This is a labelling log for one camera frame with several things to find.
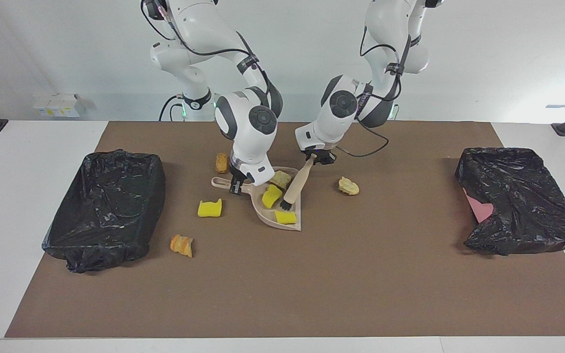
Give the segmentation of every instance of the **dustpan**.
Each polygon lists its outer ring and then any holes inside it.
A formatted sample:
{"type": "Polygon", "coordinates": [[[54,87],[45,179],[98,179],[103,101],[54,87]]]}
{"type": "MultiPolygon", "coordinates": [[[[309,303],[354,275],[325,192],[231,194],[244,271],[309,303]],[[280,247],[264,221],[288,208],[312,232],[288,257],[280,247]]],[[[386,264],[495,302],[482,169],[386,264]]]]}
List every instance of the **dustpan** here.
{"type": "MultiPolygon", "coordinates": [[[[295,177],[296,174],[298,174],[298,170],[295,168],[274,167],[274,170],[275,171],[280,170],[282,172],[285,172],[291,175],[292,178],[295,177]]],[[[215,177],[211,179],[210,183],[213,185],[213,187],[216,188],[222,188],[226,190],[231,189],[231,181],[228,179],[215,177]]],[[[291,210],[289,210],[289,212],[294,212],[294,214],[296,214],[296,224],[287,224],[287,225],[280,224],[276,222],[276,214],[274,214],[274,211],[275,210],[282,211],[280,204],[283,199],[282,198],[278,199],[278,201],[274,203],[274,206],[272,206],[271,210],[265,208],[265,205],[263,205],[262,197],[263,194],[265,194],[265,192],[267,191],[267,187],[269,187],[269,184],[267,183],[263,185],[259,185],[258,187],[255,187],[253,184],[245,183],[241,188],[241,191],[244,194],[250,195],[252,199],[252,206],[256,211],[256,215],[258,215],[258,218],[260,218],[260,220],[263,221],[263,223],[267,224],[270,227],[274,227],[278,229],[301,231],[302,229],[301,229],[301,214],[300,214],[300,196],[298,196],[296,203],[294,203],[291,206],[291,210]]]]}

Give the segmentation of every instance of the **black cable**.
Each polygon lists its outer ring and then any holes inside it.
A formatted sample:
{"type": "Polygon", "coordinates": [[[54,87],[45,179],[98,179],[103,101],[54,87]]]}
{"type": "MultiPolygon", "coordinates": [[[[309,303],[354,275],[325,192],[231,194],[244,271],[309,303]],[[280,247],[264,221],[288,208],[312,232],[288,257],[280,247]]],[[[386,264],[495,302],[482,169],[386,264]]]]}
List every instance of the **black cable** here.
{"type": "Polygon", "coordinates": [[[161,109],[161,114],[158,116],[158,121],[163,121],[163,114],[164,114],[164,110],[167,108],[167,105],[169,105],[169,103],[171,101],[173,101],[174,99],[178,99],[177,96],[171,96],[171,98],[169,98],[165,104],[163,105],[163,109],[161,109]]]}
{"type": "Polygon", "coordinates": [[[150,23],[150,26],[152,26],[152,28],[154,28],[154,30],[160,34],[161,37],[163,37],[166,40],[175,40],[175,39],[171,39],[171,38],[167,38],[166,36],[164,36],[163,33],[161,33],[150,21],[150,18],[148,17],[148,15],[145,13],[145,11],[143,10],[143,7],[145,6],[145,0],[141,0],[141,13],[143,14],[143,17],[145,18],[145,20],[150,23]]]}
{"type": "MultiPolygon", "coordinates": [[[[160,34],[163,38],[165,38],[166,40],[172,40],[167,38],[166,36],[164,36],[162,33],[160,33],[158,31],[158,29],[156,29],[156,27],[154,27],[154,25],[150,22],[150,19],[148,18],[148,16],[145,14],[145,11],[143,11],[143,7],[144,7],[144,3],[145,0],[141,0],[141,13],[143,13],[143,16],[145,17],[145,19],[148,21],[148,23],[150,23],[150,26],[152,26],[154,28],[154,30],[160,34]]],[[[178,29],[175,27],[175,25],[171,22],[167,22],[168,25],[171,27],[171,29],[173,30],[173,32],[176,34],[176,37],[178,38],[178,40],[180,41],[180,44],[182,44],[183,47],[185,47],[188,51],[190,51],[191,53],[195,54],[195,55],[199,55],[199,56],[213,56],[213,55],[218,55],[218,54],[224,54],[224,53],[232,53],[232,52],[238,52],[238,53],[243,53],[246,54],[247,56],[253,56],[254,52],[249,49],[249,51],[245,51],[243,49],[223,49],[223,50],[217,50],[217,51],[211,51],[210,53],[199,53],[193,49],[191,49],[191,47],[188,46],[188,44],[186,44],[186,42],[184,41],[184,39],[182,38],[182,36],[180,35],[180,32],[178,32],[178,29]]],[[[269,80],[269,78],[267,77],[267,73],[265,73],[265,70],[261,69],[261,67],[259,65],[258,66],[258,71],[260,71],[260,74],[263,75],[263,79],[265,80],[265,85],[267,85],[267,89],[265,91],[265,94],[269,94],[270,92],[270,87],[271,87],[271,81],[269,80]]]]}
{"type": "Polygon", "coordinates": [[[381,99],[382,101],[386,101],[386,102],[395,101],[396,99],[399,98],[400,94],[402,93],[402,82],[401,82],[400,76],[396,76],[396,81],[395,81],[395,82],[396,82],[396,85],[397,85],[397,87],[398,87],[398,93],[397,93],[393,98],[389,98],[389,99],[388,99],[387,96],[381,97],[381,96],[377,96],[377,95],[375,95],[375,94],[371,94],[371,93],[368,93],[368,92],[364,92],[364,93],[359,94],[359,95],[357,96],[357,99],[359,99],[359,98],[361,98],[361,97],[363,97],[363,96],[370,96],[370,97],[373,97],[373,98],[381,99]]]}
{"type": "Polygon", "coordinates": [[[171,108],[169,109],[169,119],[171,121],[173,121],[173,109],[175,107],[182,107],[182,103],[176,103],[176,104],[172,105],[171,108]]]}
{"type": "Polygon", "coordinates": [[[377,48],[389,48],[389,49],[394,51],[394,54],[396,54],[396,58],[398,57],[398,51],[389,44],[378,44],[378,45],[375,45],[374,47],[371,47],[370,49],[368,49],[365,53],[361,53],[361,51],[363,50],[363,44],[365,43],[365,35],[366,34],[367,34],[367,27],[364,27],[363,38],[361,39],[361,47],[359,47],[359,56],[366,56],[370,51],[377,49],[377,48]]]}
{"type": "MultiPolygon", "coordinates": [[[[389,48],[394,52],[396,59],[398,59],[398,51],[389,44],[375,45],[375,46],[371,47],[370,49],[366,50],[365,53],[363,53],[363,44],[365,43],[366,34],[367,34],[367,27],[364,27],[363,28],[363,38],[361,38],[361,46],[359,47],[359,56],[366,56],[370,51],[372,51],[374,49],[389,48]]],[[[395,101],[397,98],[399,98],[400,94],[402,93],[401,74],[399,74],[398,72],[396,72],[396,85],[398,86],[398,93],[393,98],[388,99],[387,96],[381,97],[381,96],[377,96],[377,95],[371,94],[371,93],[362,93],[362,94],[359,94],[359,96],[357,96],[357,99],[359,99],[363,96],[370,96],[370,97],[373,97],[373,98],[381,99],[382,101],[385,101],[385,102],[395,101]]]]}
{"type": "Polygon", "coordinates": [[[358,120],[358,119],[357,119],[357,121],[359,122],[359,125],[361,125],[361,127],[363,127],[363,129],[366,129],[366,130],[368,130],[370,133],[372,133],[372,134],[374,134],[374,135],[376,135],[376,136],[379,136],[379,138],[384,139],[384,140],[385,140],[385,145],[382,145],[378,150],[374,150],[374,151],[372,151],[372,152],[370,152],[370,153],[366,153],[366,154],[352,154],[351,152],[348,152],[348,151],[344,150],[343,148],[341,148],[341,147],[339,147],[339,146],[336,147],[337,150],[340,150],[340,151],[344,152],[345,154],[347,154],[348,156],[351,156],[351,157],[355,157],[355,158],[364,158],[364,157],[368,157],[368,156],[371,156],[371,155],[373,155],[373,154],[376,154],[376,153],[380,152],[382,149],[384,149],[385,147],[387,147],[387,146],[389,145],[389,139],[388,139],[388,138],[386,138],[385,136],[379,134],[378,132],[375,132],[375,131],[370,130],[370,128],[367,127],[366,125],[364,125],[364,123],[361,122],[361,120],[358,120]]]}

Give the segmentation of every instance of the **dustpan handle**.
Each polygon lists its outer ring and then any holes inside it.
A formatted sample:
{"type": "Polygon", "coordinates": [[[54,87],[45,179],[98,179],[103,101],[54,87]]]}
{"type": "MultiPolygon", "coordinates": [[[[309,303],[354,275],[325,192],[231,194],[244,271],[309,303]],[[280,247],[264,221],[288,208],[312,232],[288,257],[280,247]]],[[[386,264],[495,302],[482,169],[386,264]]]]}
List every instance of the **dustpan handle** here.
{"type": "Polygon", "coordinates": [[[230,190],[231,189],[231,181],[224,178],[215,177],[210,181],[211,185],[216,188],[230,190]]]}

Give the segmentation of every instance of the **brush handle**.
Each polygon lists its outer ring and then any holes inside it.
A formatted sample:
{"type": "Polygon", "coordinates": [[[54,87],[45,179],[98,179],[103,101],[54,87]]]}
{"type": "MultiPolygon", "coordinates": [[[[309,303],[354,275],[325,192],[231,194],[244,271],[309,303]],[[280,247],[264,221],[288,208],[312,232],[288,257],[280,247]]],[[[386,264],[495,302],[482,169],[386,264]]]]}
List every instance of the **brush handle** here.
{"type": "Polygon", "coordinates": [[[289,186],[287,192],[283,197],[283,200],[285,200],[287,203],[291,205],[296,203],[296,200],[300,196],[302,189],[305,187],[305,184],[307,183],[307,179],[309,178],[309,173],[311,172],[311,167],[313,167],[313,162],[315,161],[315,158],[316,158],[315,154],[312,154],[311,158],[307,160],[305,166],[298,171],[298,174],[296,174],[296,177],[291,182],[291,185],[289,186]]]}

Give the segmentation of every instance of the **white table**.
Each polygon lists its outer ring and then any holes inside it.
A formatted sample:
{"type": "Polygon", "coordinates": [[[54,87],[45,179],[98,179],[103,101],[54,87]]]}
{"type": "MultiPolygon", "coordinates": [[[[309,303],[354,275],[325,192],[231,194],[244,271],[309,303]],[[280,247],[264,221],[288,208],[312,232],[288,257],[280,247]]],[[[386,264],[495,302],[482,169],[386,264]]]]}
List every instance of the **white table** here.
{"type": "MultiPolygon", "coordinates": [[[[40,243],[106,122],[11,121],[0,133],[1,352],[565,352],[565,337],[342,339],[3,339],[40,262],[40,243]],[[41,170],[49,169],[49,176],[41,170]]],[[[506,147],[535,150],[565,193],[565,138],[548,125],[494,124],[506,147]]]]}

